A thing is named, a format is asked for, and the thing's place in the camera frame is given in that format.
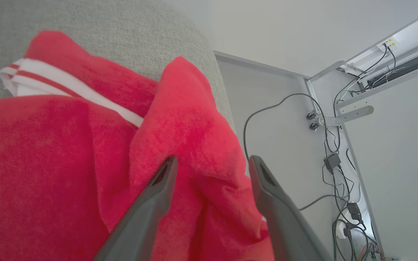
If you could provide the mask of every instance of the white desk underside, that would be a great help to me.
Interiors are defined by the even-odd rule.
[[[167,0],[215,51],[314,76],[418,19],[418,0]]]
[[[340,112],[375,108],[345,123],[345,129],[385,255],[418,261],[418,73],[404,77]]]

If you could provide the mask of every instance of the red towel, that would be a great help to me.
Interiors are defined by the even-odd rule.
[[[0,260],[91,260],[169,155],[152,260],[274,259],[238,139],[191,63],[156,82],[46,31],[10,67],[13,94],[51,95],[0,99]]]

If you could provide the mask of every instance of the connector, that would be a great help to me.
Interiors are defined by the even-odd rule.
[[[327,170],[333,170],[335,167],[340,165],[341,160],[338,156],[338,153],[334,153],[332,155],[329,155],[324,159],[325,165],[327,166]]]
[[[344,228],[343,233],[345,236],[350,237],[351,236],[351,230],[349,228]]]
[[[372,251],[370,251],[370,257],[372,258],[372,259],[376,259],[377,257],[375,256],[375,247],[374,246],[372,246]]]
[[[355,225],[355,224],[353,224],[353,223],[349,223],[349,222],[346,222],[346,227],[347,227],[348,229],[358,228],[358,226],[357,226],[357,225]]]
[[[360,209],[357,203],[348,203],[347,208],[349,210],[349,213],[351,214],[351,218],[359,221],[359,224],[363,224],[362,215],[360,213]]]

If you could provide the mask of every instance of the metal bracket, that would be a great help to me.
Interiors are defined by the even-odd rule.
[[[349,69],[355,70],[355,71],[357,71],[357,72],[359,72],[359,73],[365,73],[365,71],[362,71],[361,69],[359,69],[359,68],[357,68],[357,67],[354,67],[354,66],[353,66],[353,65],[351,65],[351,64],[343,64],[343,66],[346,66],[346,67],[348,67]]]
[[[317,100],[317,96],[315,96],[315,92],[314,92],[314,88],[312,88],[312,83],[310,80],[308,79],[304,79],[304,83],[306,84],[306,89],[307,92],[309,93],[309,95],[314,98],[315,100]],[[317,104],[315,104],[314,101],[312,101],[312,106],[314,107],[314,111],[315,111],[315,115],[320,115],[322,114],[322,112],[320,111],[319,106],[317,106]]]
[[[365,106],[360,109],[356,109],[354,111],[350,111],[348,113],[340,115],[338,117],[325,117],[325,121],[327,122],[328,127],[340,126],[341,124],[347,121],[354,120],[354,119],[363,117],[365,115],[372,114],[373,110],[374,110],[373,106]],[[313,112],[308,114],[307,119],[312,119],[311,117],[312,114]],[[319,126],[325,126],[322,115],[316,114],[314,118],[317,120],[309,126],[310,129],[316,130]]]
[[[331,71],[336,70],[336,68],[342,66],[343,64],[345,64],[346,61],[341,60],[338,61],[330,66],[328,66],[325,70],[317,73],[316,75],[312,76],[310,79],[308,79],[310,82],[314,82],[317,81],[318,79],[322,78],[323,76],[327,75],[328,73],[330,73]]]

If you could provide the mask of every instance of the electrical outlet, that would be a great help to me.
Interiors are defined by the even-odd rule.
[[[342,214],[340,214],[339,219],[345,220],[345,218],[343,218],[343,216],[347,220],[351,220],[351,213],[349,212],[348,209],[343,210]],[[347,239],[348,238],[347,236],[345,236],[345,233],[343,232],[343,230],[345,229],[345,227],[346,227],[346,224],[344,224],[341,221],[338,221],[336,223],[336,226],[335,226],[335,234],[336,234],[336,237],[337,238],[340,238],[340,239]]]
[[[380,49],[382,52],[385,52],[385,46],[383,44],[386,44],[386,46],[390,47],[392,50],[398,46],[398,42],[394,39],[394,37],[387,38],[384,42],[381,42],[377,45],[378,49]]]

